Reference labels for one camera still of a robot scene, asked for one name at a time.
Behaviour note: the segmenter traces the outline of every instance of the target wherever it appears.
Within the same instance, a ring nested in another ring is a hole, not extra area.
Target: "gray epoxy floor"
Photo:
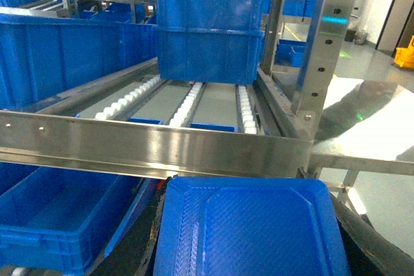
[[[305,41],[308,27],[287,25],[284,39]],[[367,45],[343,42],[335,74],[340,78],[357,78],[395,82],[414,92],[414,71],[400,70],[393,59]],[[321,179],[342,182],[346,171],[323,169]],[[362,171],[355,188],[364,203],[374,228],[390,242],[414,257],[414,176],[398,176]]]

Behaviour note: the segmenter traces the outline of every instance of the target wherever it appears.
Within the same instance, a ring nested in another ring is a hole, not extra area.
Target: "white roller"
[[[96,114],[95,118],[98,120],[107,120],[108,118],[114,116],[116,113],[126,109],[135,100],[143,96],[144,93],[154,89],[160,80],[161,78],[159,75],[153,77],[140,87],[137,87],[135,90],[129,92],[128,94],[125,94],[124,97],[120,98],[118,101],[112,103],[110,107],[105,107],[103,112]]]

